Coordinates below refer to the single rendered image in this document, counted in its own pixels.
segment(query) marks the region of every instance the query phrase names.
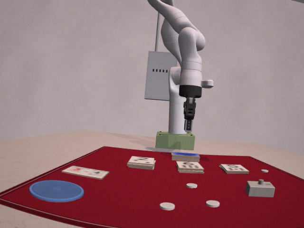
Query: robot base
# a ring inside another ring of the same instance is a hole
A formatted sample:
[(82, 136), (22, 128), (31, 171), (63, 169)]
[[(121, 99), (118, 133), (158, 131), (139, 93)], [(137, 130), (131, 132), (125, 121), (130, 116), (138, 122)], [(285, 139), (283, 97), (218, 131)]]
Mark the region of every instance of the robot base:
[(156, 148), (194, 150), (195, 135), (187, 134), (170, 134), (168, 132), (157, 132)]

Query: white chip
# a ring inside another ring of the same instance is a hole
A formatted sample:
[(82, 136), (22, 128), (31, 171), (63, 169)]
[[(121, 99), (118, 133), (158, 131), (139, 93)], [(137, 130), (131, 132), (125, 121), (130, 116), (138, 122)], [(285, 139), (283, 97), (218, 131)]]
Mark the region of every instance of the white chip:
[(219, 202), (215, 200), (208, 200), (206, 205), (211, 208), (217, 208), (219, 206)]
[(188, 183), (187, 187), (190, 188), (190, 189), (195, 189), (195, 188), (198, 187), (198, 185), (197, 184), (193, 184), (193, 183)]
[(173, 210), (175, 208), (175, 205), (173, 203), (161, 203), (160, 208), (163, 210)]

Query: blue round plate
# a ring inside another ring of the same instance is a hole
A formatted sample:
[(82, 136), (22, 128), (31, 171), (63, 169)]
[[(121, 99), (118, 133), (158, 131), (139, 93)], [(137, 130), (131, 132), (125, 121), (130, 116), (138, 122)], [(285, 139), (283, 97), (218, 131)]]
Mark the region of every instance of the blue round plate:
[(29, 192), (37, 199), (63, 203), (83, 197), (85, 191), (77, 184), (60, 180), (44, 180), (32, 184)]

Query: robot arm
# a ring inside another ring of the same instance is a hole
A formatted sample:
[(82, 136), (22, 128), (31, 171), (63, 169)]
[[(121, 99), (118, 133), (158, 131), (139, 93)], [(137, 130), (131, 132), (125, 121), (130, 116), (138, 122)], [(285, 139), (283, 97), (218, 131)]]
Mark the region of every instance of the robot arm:
[(179, 95), (187, 98), (184, 103), (185, 131), (191, 131), (195, 115), (195, 98), (201, 97), (202, 61), (198, 51), (206, 41), (183, 12), (174, 7), (173, 0), (148, 0), (165, 18), (161, 36), (165, 47), (176, 57), (180, 66)]

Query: white wall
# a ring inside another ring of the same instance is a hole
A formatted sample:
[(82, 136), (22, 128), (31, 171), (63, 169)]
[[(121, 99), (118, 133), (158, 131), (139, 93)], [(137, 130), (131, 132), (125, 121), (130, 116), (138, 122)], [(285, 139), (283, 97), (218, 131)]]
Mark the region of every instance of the white wall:
[[(175, 0), (206, 38), (198, 140), (304, 155), (304, 4)], [(77, 130), (156, 136), (144, 99), (157, 12), (146, 0), (1, 0), (0, 140)], [(167, 51), (162, 40), (159, 51)]]

